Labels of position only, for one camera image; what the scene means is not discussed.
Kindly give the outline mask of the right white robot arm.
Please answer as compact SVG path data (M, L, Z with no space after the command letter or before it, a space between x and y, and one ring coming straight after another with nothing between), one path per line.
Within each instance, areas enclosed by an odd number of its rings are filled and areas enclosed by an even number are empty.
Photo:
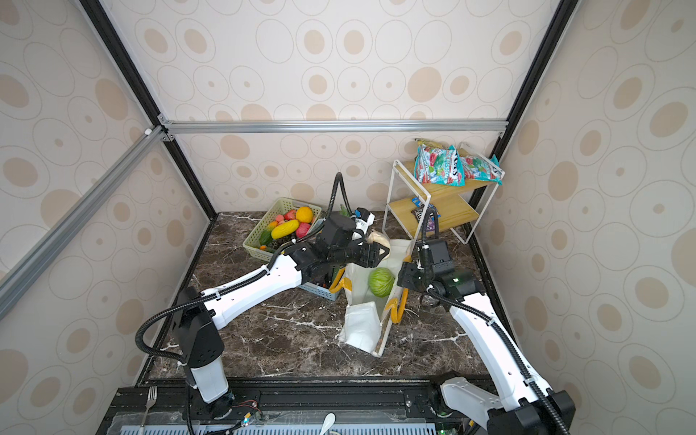
M532 367L501 324L480 281L456 266L440 237L437 212L427 207L422 219L414 245L418 259L404 261L398 284L449 312L496 388L490 393L463 376L449 377L433 388L434 413L460 413L489 434L567 434L576 412L570 395L554 391Z

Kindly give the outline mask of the white grocery bag yellow handles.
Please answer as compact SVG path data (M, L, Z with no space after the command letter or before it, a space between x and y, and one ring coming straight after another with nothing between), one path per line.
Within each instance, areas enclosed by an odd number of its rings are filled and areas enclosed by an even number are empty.
M350 264L338 287L344 290L347 308L339 342L381 357L393 326L393 313L405 305L402 291L396 282L387 295L379 297L369 288L369 268Z

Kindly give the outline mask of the cream white toy bun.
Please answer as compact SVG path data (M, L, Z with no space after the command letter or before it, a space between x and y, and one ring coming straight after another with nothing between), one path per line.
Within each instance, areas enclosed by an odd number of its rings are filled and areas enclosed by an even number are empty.
M377 243L386 248L391 246L389 237L376 230L372 230L370 232L370 234L366 237L366 241L368 244Z

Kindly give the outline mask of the green toy cabbage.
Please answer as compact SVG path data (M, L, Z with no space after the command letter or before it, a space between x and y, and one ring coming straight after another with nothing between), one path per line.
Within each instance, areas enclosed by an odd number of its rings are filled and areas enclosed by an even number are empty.
M369 274L368 288L375 297L388 297L394 281L395 277L389 268L375 268Z

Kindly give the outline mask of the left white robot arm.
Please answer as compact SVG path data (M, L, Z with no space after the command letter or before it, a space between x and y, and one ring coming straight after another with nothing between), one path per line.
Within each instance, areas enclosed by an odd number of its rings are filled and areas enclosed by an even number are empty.
M194 293L146 320L135 335L136 346L147 355L178 362L188 386L203 402L212 403L228 393L219 335L238 316L288 289L317 280L355 264L376 268L391 251L388 237L373 230L374 215L357 208L347 216L330 208L315 229L281 245L264 266L244 277ZM161 351L144 341L145 333L163 319L172 320L179 353Z

